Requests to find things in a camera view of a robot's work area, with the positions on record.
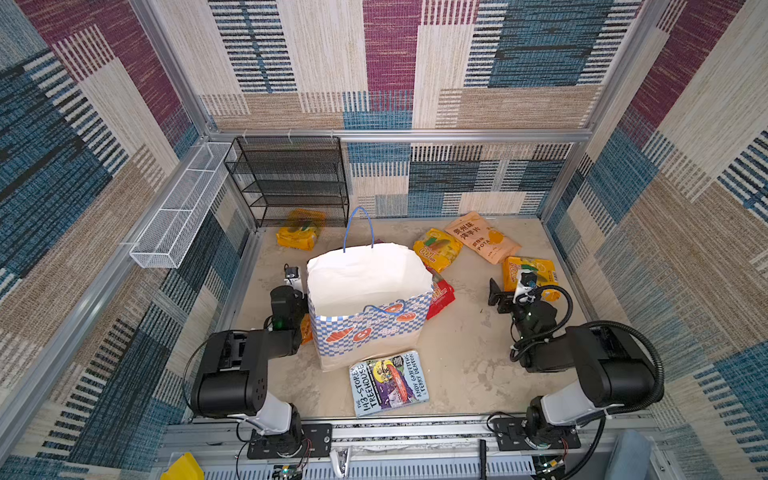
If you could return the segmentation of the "yellow object at bottom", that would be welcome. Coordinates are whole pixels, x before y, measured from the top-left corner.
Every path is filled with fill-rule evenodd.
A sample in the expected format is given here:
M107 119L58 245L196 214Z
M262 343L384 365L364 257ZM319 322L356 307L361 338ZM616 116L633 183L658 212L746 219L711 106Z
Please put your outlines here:
M179 457L165 472L161 480L203 480L204 472L194 456L187 452Z

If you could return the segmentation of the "yellow fruit jelly bag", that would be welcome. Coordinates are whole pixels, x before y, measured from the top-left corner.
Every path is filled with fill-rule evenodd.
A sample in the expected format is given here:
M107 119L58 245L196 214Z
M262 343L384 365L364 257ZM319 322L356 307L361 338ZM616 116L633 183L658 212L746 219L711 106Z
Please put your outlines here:
M459 256L463 244L452 235L442 230L430 229L413 245L413 251L424 265L437 273L442 273Z

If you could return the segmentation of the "colourful treehouse book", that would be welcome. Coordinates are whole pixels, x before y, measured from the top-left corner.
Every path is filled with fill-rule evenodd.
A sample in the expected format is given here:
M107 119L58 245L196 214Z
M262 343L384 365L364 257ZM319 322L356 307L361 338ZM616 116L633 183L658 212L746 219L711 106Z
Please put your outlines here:
M430 399L421 359L415 350L356 363L350 367L349 376L357 417L426 403Z

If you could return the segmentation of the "yellow snack pack under rack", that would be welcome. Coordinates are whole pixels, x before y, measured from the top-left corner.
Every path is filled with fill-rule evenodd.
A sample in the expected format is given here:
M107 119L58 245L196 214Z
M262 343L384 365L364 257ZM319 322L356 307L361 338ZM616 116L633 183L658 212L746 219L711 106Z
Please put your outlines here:
M316 210L295 209L277 231L277 244L292 249L312 251L326 224L326 214Z

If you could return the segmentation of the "orange potato chip bag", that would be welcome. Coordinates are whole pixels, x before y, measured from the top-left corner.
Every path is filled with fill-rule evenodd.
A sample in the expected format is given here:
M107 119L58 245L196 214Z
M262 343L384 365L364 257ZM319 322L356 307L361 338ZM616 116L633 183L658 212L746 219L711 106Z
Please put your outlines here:
M445 227L445 232L492 265L515 256L522 245L511 239L479 213L472 211Z

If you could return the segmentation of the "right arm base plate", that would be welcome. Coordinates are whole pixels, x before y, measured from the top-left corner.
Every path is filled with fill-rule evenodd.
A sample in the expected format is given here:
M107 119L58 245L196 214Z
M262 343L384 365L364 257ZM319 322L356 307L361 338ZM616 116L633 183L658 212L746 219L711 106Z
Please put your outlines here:
M491 416L487 427L500 451L565 450L582 446L574 427L535 425L522 416Z

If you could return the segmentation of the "yellow snack bag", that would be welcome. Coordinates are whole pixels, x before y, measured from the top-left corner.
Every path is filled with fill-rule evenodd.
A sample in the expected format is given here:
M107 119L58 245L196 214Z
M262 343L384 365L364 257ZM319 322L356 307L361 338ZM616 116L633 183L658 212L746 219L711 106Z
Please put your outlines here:
M532 291L538 287L558 285L555 265L551 260L509 256L502 261L503 298L531 303Z

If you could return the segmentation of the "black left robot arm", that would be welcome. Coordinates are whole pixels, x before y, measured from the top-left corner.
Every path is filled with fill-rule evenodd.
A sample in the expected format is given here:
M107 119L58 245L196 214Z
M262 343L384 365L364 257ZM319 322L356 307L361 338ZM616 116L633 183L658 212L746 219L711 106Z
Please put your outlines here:
M202 359L188 397L197 416L230 418L253 427L254 443L279 456L294 456L305 445L297 408L268 391L273 359L298 353L305 295L283 285L270 292L272 315L264 327L213 333L202 344Z

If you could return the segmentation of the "red fruit jelly bag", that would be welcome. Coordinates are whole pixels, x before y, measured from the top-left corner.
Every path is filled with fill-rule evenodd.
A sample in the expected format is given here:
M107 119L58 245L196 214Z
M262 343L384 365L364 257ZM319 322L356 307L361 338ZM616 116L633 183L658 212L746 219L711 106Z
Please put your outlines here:
M436 271L432 270L433 297L427 313L431 320L455 301L454 288Z

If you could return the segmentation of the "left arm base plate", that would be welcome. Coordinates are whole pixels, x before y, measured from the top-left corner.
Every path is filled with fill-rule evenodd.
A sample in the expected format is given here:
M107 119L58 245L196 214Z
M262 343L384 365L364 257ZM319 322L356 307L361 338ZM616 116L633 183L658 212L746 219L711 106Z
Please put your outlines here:
M327 458L333 439L331 423L310 423L291 427L286 433L261 436L253 431L248 442L249 460Z

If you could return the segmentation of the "orange corn chip bag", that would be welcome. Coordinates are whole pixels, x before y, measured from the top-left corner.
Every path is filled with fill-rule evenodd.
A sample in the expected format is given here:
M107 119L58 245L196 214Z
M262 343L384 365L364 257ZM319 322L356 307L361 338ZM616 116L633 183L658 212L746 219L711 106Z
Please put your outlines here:
M300 331L302 336L302 345L305 345L313 340L312 321L310 314L304 315L300 324Z

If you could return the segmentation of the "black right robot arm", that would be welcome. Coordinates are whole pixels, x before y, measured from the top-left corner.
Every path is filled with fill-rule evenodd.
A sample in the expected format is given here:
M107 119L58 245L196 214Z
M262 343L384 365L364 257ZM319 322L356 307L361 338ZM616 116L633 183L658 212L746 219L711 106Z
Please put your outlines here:
M545 300L550 290L565 299L563 315ZM619 322L570 325L574 304L564 288L544 285L514 293L491 280L488 303L511 317L511 362L529 373L572 369L577 375L561 390L534 398L522 415L490 415L487 427L500 450L578 447L578 427L644 410L663 398L664 365L651 341Z

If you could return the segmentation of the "aluminium front rail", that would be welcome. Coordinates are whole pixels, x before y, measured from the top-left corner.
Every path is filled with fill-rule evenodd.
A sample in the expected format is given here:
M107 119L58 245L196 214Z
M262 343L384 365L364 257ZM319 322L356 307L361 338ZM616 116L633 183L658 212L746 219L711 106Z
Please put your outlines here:
M329 420L330 437L319 447L339 451L350 479L533 479L544 462L561 458L575 466L597 431L576 429L577 444L549 450L504 451L484 415L342 418ZM170 426L151 463L158 479L191 454L206 479L270 479L286 458L251 459L248 427L217 420Z

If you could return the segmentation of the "black mesh shelf rack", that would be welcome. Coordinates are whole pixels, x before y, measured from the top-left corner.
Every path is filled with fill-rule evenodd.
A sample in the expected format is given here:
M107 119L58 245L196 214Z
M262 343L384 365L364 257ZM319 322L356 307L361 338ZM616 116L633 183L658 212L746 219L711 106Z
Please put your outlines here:
M224 165L258 227L317 216L327 227L348 223L348 180L335 136L239 136Z

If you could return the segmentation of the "blue checkered paper bag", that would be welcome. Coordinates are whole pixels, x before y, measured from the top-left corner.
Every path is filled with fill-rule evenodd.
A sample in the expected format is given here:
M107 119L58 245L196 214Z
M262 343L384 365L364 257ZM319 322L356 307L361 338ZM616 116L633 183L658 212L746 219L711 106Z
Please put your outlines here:
M416 346L433 299L433 275L409 247L370 239L307 262L306 290L320 369L331 372Z

